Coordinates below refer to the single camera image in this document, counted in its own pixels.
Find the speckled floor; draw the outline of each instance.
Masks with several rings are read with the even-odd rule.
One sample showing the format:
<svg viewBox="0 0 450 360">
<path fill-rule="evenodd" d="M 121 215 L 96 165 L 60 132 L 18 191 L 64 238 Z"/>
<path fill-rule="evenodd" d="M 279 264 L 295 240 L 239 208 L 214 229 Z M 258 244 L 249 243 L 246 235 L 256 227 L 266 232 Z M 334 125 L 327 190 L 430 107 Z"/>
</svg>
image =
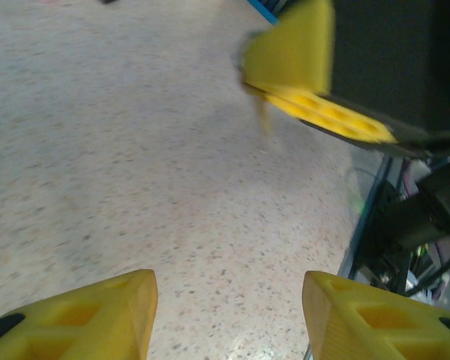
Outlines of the speckled floor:
<svg viewBox="0 0 450 360">
<path fill-rule="evenodd" d="M 148 358 L 301 359 L 379 158 L 274 111 L 230 60 L 245 0 L 0 0 L 0 314 L 138 268 Z"/>
</svg>

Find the yellow plastic part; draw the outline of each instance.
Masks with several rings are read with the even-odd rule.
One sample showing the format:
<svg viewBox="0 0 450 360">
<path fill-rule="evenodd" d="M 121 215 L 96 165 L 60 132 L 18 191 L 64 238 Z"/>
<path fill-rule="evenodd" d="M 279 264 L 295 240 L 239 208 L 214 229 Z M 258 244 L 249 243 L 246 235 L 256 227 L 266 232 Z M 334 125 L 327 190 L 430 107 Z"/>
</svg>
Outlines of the yellow plastic part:
<svg viewBox="0 0 450 360">
<path fill-rule="evenodd" d="M 314 360 L 450 360 L 450 312 L 319 271 L 303 308 Z"/>
<path fill-rule="evenodd" d="M 351 140 L 396 143 L 373 118 L 340 106 L 330 94 L 335 11 L 332 0 L 306 0 L 255 37 L 244 54 L 241 81 L 290 116 Z"/>
<path fill-rule="evenodd" d="M 139 270 L 18 308 L 0 360 L 145 360 L 157 301 L 155 273 Z"/>
</svg>

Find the terrazzo floor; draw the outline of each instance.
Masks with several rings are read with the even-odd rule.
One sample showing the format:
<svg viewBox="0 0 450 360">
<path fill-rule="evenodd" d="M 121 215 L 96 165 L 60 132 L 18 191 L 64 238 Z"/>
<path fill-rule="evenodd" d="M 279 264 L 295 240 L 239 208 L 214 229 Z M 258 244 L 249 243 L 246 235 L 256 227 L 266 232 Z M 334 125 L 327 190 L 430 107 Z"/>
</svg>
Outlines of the terrazzo floor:
<svg viewBox="0 0 450 360">
<path fill-rule="evenodd" d="M 301 359 L 304 273 L 336 272 L 380 162 L 273 110 L 231 55 L 245 0 L 0 0 L 0 315 L 134 269 L 148 359 Z"/>
</svg>

